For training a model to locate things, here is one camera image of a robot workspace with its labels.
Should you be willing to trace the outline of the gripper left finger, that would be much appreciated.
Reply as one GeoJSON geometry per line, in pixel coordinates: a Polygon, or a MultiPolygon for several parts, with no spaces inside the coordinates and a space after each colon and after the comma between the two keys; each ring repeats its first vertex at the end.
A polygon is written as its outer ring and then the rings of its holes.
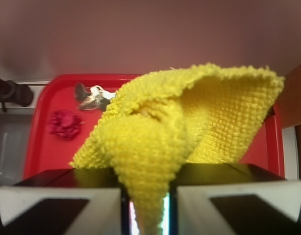
{"type": "Polygon", "coordinates": [[[0,235],[126,235],[128,199],[114,170],[46,170],[0,187],[0,235]]]}

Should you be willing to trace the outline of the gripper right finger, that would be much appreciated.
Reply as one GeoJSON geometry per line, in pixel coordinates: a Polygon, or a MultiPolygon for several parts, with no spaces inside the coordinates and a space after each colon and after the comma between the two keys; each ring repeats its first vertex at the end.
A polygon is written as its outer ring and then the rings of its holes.
{"type": "Polygon", "coordinates": [[[301,180],[253,164],[186,164],[170,184],[172,235],[301,235],[301,180]]]}

